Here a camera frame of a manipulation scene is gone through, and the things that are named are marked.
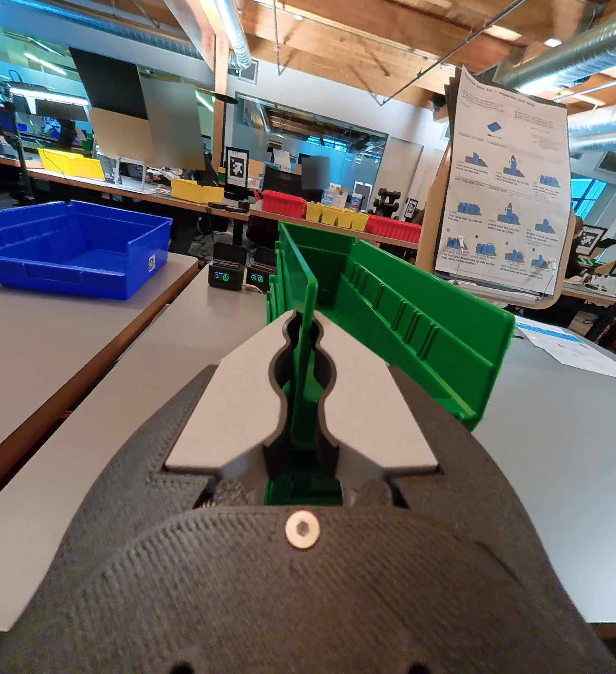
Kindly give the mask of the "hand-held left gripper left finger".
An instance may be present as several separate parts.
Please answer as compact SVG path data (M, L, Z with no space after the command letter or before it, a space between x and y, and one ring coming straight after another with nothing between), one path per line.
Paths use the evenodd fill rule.
M165 467L230 479L277 478L290 440L294 350L302 319L286 311L222 358Z

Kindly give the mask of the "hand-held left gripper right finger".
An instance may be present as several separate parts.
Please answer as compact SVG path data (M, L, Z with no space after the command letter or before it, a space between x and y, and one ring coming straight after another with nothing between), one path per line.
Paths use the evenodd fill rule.
M371 481L436 471L438 459L386 361L320 311L311 340L320 467L351 493Z

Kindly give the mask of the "grey desk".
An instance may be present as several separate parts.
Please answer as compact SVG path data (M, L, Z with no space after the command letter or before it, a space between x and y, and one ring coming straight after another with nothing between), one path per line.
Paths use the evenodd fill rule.
M0 487L198 267L170 253L128 300L0 286Z
M85 494L135 429L265 324L253 292L195 277L0 492L0 633L44 577ZM474 436L514 487L557 576L616 637L616 378L514 337Z

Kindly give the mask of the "black battery charger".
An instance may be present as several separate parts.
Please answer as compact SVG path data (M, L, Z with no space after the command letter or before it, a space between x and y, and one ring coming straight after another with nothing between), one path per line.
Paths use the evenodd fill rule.
M241 291L245 277L247 252L242 245L217 242L208 265L208 282L212 288Z
M276 274L277 257L274 249L256 247L246 267L245 283L263 293L270 290L270 277Z

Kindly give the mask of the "red plastic bin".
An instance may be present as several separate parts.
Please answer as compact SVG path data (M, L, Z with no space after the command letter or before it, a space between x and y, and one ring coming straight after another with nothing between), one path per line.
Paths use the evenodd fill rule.
M263 190L261 193L262 211L277 216L304 219L307 202L300 196L284 192Z
M369 214L364 231L386 239L418 244L422 226L420 224L406 223L392 218Z

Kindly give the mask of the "white blue paper sheet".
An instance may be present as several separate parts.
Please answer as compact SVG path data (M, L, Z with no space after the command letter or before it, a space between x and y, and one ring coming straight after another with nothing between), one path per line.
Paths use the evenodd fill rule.
M545 351L560 364L616 378L616 361L589 346L574 333L520 316L515 318L515 327L535 347Z

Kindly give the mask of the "blue plastic bin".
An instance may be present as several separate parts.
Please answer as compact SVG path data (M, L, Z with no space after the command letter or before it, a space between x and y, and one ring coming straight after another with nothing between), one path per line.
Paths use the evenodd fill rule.
M0 210L0 285L128 300L167 263L171 227L74 200Z

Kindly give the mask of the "large yellow bin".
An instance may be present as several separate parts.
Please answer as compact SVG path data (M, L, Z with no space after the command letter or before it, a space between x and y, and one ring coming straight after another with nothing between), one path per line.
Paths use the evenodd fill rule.
M64 150L38 148L44 170L82 179L105 180L104 170L98 159Z
M172 196L176 199L195 204L220 204L225 198L225 190L222 187L203 186L197 181L187 179L172 179Z

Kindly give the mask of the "black screen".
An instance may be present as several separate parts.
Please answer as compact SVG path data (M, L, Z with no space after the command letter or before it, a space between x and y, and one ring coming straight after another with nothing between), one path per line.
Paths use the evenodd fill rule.
M267 164L264 165L261 189L302 198L303 178L300 173L290 173L277 168L274 164Z

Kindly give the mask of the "black white marker sign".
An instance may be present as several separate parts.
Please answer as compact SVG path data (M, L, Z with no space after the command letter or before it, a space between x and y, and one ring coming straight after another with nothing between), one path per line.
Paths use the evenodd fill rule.
M578 257L590 257L607 230L603 227L584 225L577 237L576 254Z
M247 189L249 175L249 151L237 147L226 147L226 186Z

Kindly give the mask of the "wood-top workbench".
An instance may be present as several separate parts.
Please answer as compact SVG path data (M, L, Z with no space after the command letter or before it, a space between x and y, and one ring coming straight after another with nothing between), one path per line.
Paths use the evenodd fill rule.
M582 299L585 302L603 307L611 307L616 304L615 294L603 290L593 289L584 284L565 282L561 290L561 295Z

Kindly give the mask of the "clear acrylic sign holder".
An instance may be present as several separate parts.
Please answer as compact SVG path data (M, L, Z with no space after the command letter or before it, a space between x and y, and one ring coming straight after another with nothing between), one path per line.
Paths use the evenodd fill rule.
M115 185L123 186L128 182L129 189L143 192L145 189L147 164L136 158L120 156L115 160L113 181Z

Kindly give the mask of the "printed instruction sheet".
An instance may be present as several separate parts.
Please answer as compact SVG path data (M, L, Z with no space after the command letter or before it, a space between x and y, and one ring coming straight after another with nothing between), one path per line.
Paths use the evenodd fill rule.
M465 68L446 94L451 132L435 273L485 299L555 302L573 228L567 110Z

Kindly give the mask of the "black disc floor lamp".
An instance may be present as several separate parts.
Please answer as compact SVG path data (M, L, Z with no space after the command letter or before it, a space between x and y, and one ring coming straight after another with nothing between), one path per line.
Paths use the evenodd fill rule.
M226 122L229 105L237 105L235 97L226 94L215 93L213 95L214 114L213 114L213 159L219 160L219 166L224 165L226 155Z

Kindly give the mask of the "silver ribbed duct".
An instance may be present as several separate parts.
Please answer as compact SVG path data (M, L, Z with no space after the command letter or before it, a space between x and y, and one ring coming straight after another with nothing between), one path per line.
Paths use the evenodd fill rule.
M570 86L616 66L616 17L506 71L499 84L524 94Z
M569 137L569 151L572 154L616 151L616 131Z
M214 1L219 20L234 51L236 62L241 71L253 64L251 50L240 21L236 1Z
M589 136L616 131L616 105L600 106L592 111L568 116L569 136Z

